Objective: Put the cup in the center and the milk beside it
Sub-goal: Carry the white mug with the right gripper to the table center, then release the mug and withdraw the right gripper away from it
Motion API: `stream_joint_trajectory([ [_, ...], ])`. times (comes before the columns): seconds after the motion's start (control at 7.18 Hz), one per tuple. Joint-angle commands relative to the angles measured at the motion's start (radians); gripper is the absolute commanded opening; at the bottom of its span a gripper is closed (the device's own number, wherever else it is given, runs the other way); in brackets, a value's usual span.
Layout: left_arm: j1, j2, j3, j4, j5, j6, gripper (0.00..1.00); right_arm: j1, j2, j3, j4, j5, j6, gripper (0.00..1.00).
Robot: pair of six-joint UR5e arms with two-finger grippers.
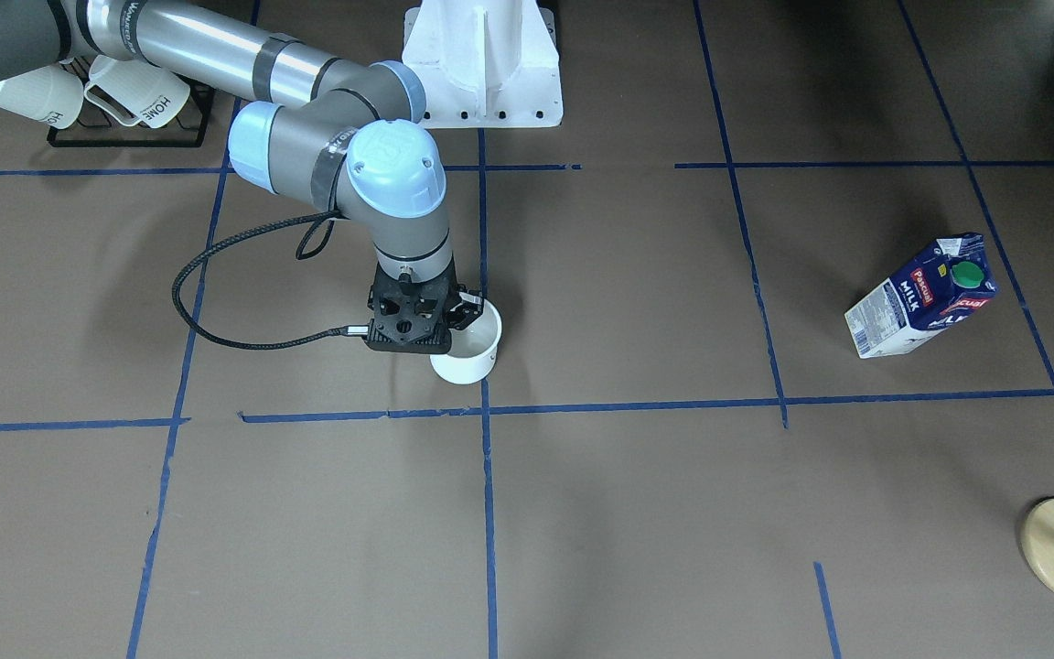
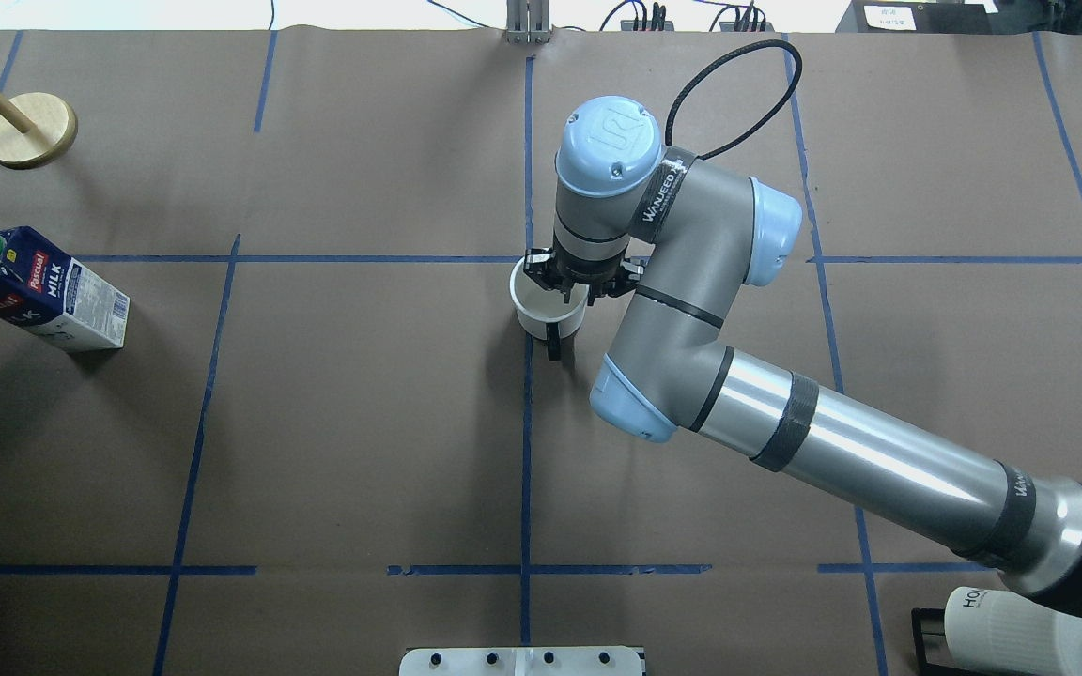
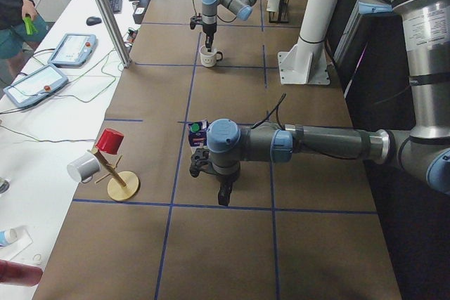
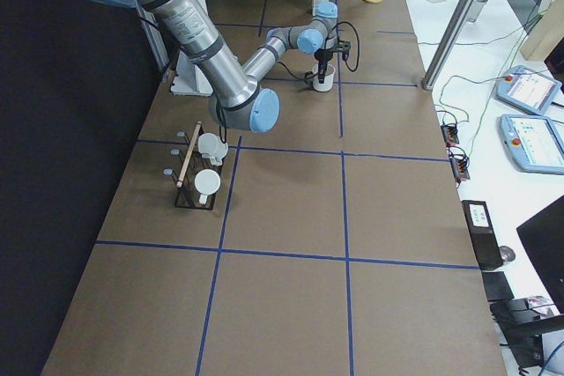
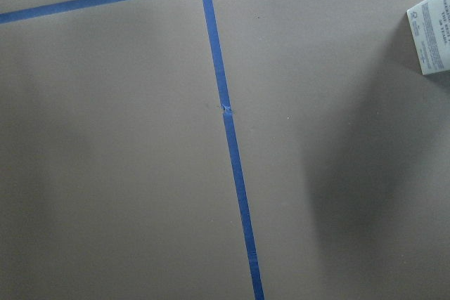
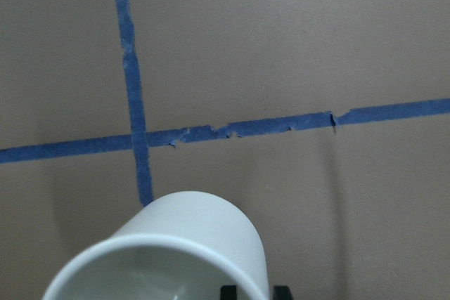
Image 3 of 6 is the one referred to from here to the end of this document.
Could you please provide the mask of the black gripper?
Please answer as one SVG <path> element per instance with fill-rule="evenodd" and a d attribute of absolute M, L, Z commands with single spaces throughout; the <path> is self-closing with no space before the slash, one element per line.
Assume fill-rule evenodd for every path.
<path fill-rule="evenodd" d="M 221 206 L 227 207 L 230 203 L 233 183 L 240 176 L 240 163 L 235 163 L 230 167 L 221 167 L 218 164 L 212 164 L 212 169 L 217 176 L 217 180 L 220 182 L 218 203 Z"/>
<path fill-rule="evenodd" d="M 216 23 L 206 24 L 204 23 L 202 26 L 202 30 L 205 33 L 205 48 L 208 52 L 212 51 L 212 44 L 214 40 L 214 34 L 216 33 Z"/>

